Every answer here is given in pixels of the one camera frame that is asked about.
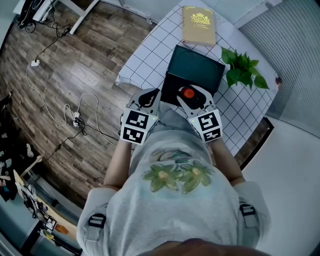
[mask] leaf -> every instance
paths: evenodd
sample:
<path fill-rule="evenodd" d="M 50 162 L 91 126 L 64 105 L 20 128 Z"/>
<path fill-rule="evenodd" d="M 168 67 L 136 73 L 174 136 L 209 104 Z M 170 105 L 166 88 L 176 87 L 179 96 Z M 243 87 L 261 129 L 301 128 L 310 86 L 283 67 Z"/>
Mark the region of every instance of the leaf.
<path fill-rule="evenodd" d="M 157 176 L 158 176 L 157 172 L 149 170 L 142 175 L 142 178 L 146 181 L 151 181 Z"/>
<path fill-rule="evenodd" d="M 189 159 L 179 159 L 179 160 L 175 160 L 174 162 L 176 163 L 176 164 L 185 164 L 185 163 L 188 163 L 188 160 Z"/>
<path fill-rule="evenodd" d="M 203 169 L 203 168 L 205 168 L 205 166 L 203 166 L 199 161 L 197 161 L 197 160 L 194 160 L 193 161 L 193 166 L 195 167 L 195 168 L 198 168 L 198 169 Z"/>
<path fill-rule="evenodd" d="M 250 79 L 250 82 L 249 82 L 249 87 L 250 87 L 250 90 L 252 91 L 252 85 L 253 85 L 253 81 L 252 81 L 252 79 Z"/>
<path fill-rule="evenodd" d="M 228 70 L 228 72 L 226 73 L 226 80 L 228 82 L 229 87 L 232 86 L 233 84 L 238 83 L 240 73 L 241 71 L 238 68 Z"/>
<path fill-rule="evenodd" d="M 254 84 L 256 87 L 261 88 L 261 89 L 269 89 L 266 80 L 262 75 L 257 75 L 254 79 Z"/>
<path fill-rule="evenodd" d="M 184 176 L 182 176 L 181 178 L 180 178 L 180 181 L 182 181 L 182 182 L 187 182 L 187 181 L 189 181 L 190 179 L 192 179 L 193 178 L 193 173 L 191 172 L 191 171 L 188 171 L 188 172 L 186 172 L 185 174 L 184 174 Z"/>
<path fill-rule="evenodd" d="M 232 62 L 234 62 L 236 60 L 236 55 L 231 50 L 228 50 L 223 47 L 221 47 L 221 48 L 222 48 L 221 57 L 222 57 L 222 60 L 224 63 L 231 64 Z"/>
<path fill-rule="evenodd" d="M 246 71 L 244 72 L 240 77 L 239 77 L 239 82 L 243 83 L 245 86 L 247 86 L 250 81 L 251 81 L 251 84 L 252 84 L 252 79 L 251 79 L 251 72 L 249 71 Z"/>
<path fill-rule="evenodd" d="M 253 59 L 253 60 L 250 61 L 250 66 L 255 67 L 256 65 L 258 65 L 258 63 L 259 63 L 259 60 Z"/>
<path fill-rule="evenodd" d="M 164 166 L 162 167 L 162 171 L 170 172 L 170 171 L 173 171 L 174 169 L 176 169 L 176 168 L 174 168 L 174 167 L 176 167 L 175 164 L 164 165 Z"/>
<path fill-rule="evenodd" d="M 182 186 L 182 193 L 187 194 L 187 193 L 191 192 L 192 190 L 195 189 L 196 186 L 198 186 L 199 182 L 200 182 L 199 178 L 193 178 L 193 179 L 187 181 Z"/>
<path fill-rule="evenodd" d="M 182 169 L 186 170 L 186 171 L 191 171 L 193 165 L 191 165 L 191 164 L 182 164 L 182 165 L 180 165 L 180 167 L 181 167 Z"/>
<path fill-rule="evenodd" d="M 208 175 L 212 175 L 212 173 L 214 173 L 215 171 L 214 171 L 214 170 L 211 170 L 211 169 L 209 169 L 209 168 L 205 168 L 205 169 L 204 169 L 204 172 L 205 172 L 206 174 L 208 174 Z"/>
<path fill-rule="evenodd" d="M 177 186 L 177 183 L 172 179 L 172 178 L 168 178 L 166 181 L 165 181 L 165 186 L 172 190 L 172 191 L 177 191 L 178 190 L 178 186 Z"/>
<path fill-rule="evenodd" d="M 239 65 L 240 65 L 240 68 L 241 68 L 241 69 L 245 69 L 246 67 L 249 66 L 247 56 L 243 55 L 243 56 L 239 59 Z"/>
<path fill-rule="evenodd" d="M 182 171 L 180 171 L 180 170 L 171 171 L 171 172 L 169 172 L 169 176 L 172 179 L 176 180 L 182 176 Z"/>
<path fill-rule="evenodd" d="M 165 182 L 162 181 L 159 178 L 155 178 L 152 182 L 151 182 L 151 186 L 150 186 L 150 190 L 152 192 L 156 192 L 159 189 L 161 189 L 163 186 L 165 185 Z"/>
<path fill-rule="evenodd" d="M 208 175 L 206 175 L 206 174 L 202 174 L 201 183 L 204 186 L 208 186 L 211 183 L 210 177 Z"/>
<path fill-rule="evenodd" d="M 158 173 L 158 172 L 160 172 L 162 169 L 163 169 L 163 164 L 153 164 L 153 165 L 151 165 L 151 170 L 152 170 L 153 172 Z"/>
<path fill-rule="evenodd" d="M 253 66 L 249 66 L 248 70 L 252 73 L 252 75 L 260 75 L 259 71 Z"/>

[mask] red button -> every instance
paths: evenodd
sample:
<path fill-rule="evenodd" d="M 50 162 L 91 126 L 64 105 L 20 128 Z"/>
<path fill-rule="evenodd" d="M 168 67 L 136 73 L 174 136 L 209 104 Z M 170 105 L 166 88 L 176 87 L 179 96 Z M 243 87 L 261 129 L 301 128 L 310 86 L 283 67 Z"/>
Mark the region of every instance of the red button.
<path fill-rule="evenodd" d="M 185 88 L 183 90 L 183 96 L 188 99 L 192 99 L 195 96 L 195 92 L 190 88 Z"/>

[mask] gold book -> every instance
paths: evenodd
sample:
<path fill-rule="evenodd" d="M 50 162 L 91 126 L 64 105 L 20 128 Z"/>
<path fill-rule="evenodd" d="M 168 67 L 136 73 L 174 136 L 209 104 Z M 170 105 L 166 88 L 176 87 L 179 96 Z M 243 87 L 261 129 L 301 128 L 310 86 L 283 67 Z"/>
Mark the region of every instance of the gold book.
<path fill-rule="evenodd" d="M 195 6 L 182 8 L 182 41 L 202 46 L 216 44 L 214 12 Z"/>

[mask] white grid tablecloth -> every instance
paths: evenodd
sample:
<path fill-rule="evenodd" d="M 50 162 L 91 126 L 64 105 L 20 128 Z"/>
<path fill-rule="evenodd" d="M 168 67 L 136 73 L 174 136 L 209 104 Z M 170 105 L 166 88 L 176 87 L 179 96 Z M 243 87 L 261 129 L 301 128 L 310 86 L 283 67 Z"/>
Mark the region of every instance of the white grid tablecloth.
<path fill-rule="evenodd" d="M 205 47 L 182 43 L 182 6 L 193 5 L 207 8 L 201 1 L 184 0 L 176 5 L 149 33 L 137 50 L 119 72 L 116 83 L 131 83 L 142 89 L 161 89 L 166 71 L 176 45 L 191 49 L 225 65 L 224 75 L 213 100 L 220 111 L 223 140 L 234 156 L 255 130 L 276 93 L 277 74 L 257 49 L 228 21 L 214 12 L 216 24 L 216 45 Z M 255 86 L 232 85 L 228 88 L 226 72 L 230 66 L 221 59 L 222 49 L 247 52 L 251 59 L 259 60 L 257 69 L 265 77 L 270 90 Z M 181 107 L 171 107 L 187 117 Z"/>

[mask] strap buckle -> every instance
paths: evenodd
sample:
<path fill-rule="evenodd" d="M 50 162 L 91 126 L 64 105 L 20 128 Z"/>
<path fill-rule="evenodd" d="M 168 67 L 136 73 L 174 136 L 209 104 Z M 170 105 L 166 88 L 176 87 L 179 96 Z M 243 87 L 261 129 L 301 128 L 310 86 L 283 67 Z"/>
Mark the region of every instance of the strap buckle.
<path fill-rule="evenodd" d="M 103 229 L 106 223 L 106 216 L 103 215 L 102 213 L 94 214 L 89 218 L 88 223 L 89 223 L 89 226 L 91 227 Z"/>
<path fill-rule="evenodd" d="M 255 208 L 252 205 L 246 203 L 240 205 L 240 211 L 243 217 L 256 214 Z"/>
<path fill-rule="evenodd" d="M 252 205 L 246 203 L 241 204 L 240 211 L 242 213 L 244 225 L 246 228 L 253 228 L 259 226 L 259 222 L 255 217 L 256 210 Z"/>

